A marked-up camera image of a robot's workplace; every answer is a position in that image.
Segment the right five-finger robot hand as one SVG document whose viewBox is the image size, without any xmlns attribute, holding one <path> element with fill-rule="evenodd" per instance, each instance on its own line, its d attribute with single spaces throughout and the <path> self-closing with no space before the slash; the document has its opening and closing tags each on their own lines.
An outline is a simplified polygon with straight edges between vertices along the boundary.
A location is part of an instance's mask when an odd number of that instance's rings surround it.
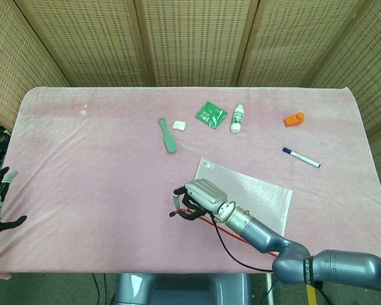
<svg viewBox="0 0 381 305">
<path fill-rule="evenodd" d="M 213 222 L 224 223 L 236 204 L 227 201 L 227 194 L 206 179 L 196 179 L 173 191 L 175 210 L 169 216 L 196 220 L 208 214 Z"/>
</svg>

